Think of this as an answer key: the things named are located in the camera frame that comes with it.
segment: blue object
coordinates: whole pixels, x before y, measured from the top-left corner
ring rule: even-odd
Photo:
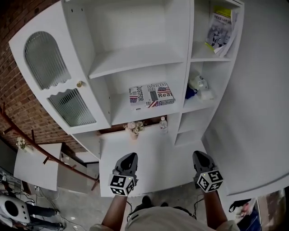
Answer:
[[[193,90],[193,89],[191,89],[191,88],[189,87],[189,85],[187,85],[187,86],[186,86],[186,96],[185,96],[185,98],[186,98],[186,99],[189,99],[189,98],[193,97],[194,95],[196,95],[197,92],[198,92],[197,89],[194,89],[194,90]]]

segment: concrete floor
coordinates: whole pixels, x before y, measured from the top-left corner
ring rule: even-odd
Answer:
[[[89,186],[92,186],[92,184],[93,182],[88,181]],[[88,194],[71,193],[62,189],[57,192],[49,191],[46,189],[42,189],[42,191],[50,199],[56,199],[59,195],[59,198],[53,202],[61,211],[61,215],[73,223],[82,225],[86,231],[89,231],[89,228],[93,224],[102,222],[112,201],[112,198],[105,198],[100,196],[99,186],[96,187],[94,191],[90,191]],[[176,188],[150,193],[148,196],[151,198],[153,205],[159,206],[162,202],[167,202],[171,207],[181,206],[193,213],[194,203],[196,202],[198,195],[198,199],[203,197],[201,190],[195,189],[195,185],[190,183]],[[141,204],[141,200],[142,196],[128,198],[128,202],[132,204],[133,209],[135,209],[137,205]],[[38,197],[37,204],[38,206],[52,208],[52,205],[46,198]],[[127,204],[122,230],[124,230],[126,217],[129,214],[129,211],[130,206]],[[45,218],[45,220],[65,223],[67,231],[84,231],[82,227],[78,225],[72,225],[62,219],[60,216]],[[197,220],[206,224],[204,201],[198,203]]]

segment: wooden knob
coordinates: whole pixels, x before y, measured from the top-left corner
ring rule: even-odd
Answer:
[[[76,86],[77,86],[78,88],[82,87],[82,81],[79,81],[79,82],[76,84]]]

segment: plastic bottle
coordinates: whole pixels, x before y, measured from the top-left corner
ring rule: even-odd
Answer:
[[[161,121],[159,122],[159,126],[163,133],[168,132],[168,122],[165,120],[164,116],[162,116]]]

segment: forearm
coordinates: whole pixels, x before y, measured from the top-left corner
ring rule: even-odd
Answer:
[[[222,204],[216,191],[204,193],[208,227],[217,229],[227,221]]]
[[[102,225],[111,228],[114,231],[119,231],[126,209],[126,201],[127,197],[116,195],[104,217]]]

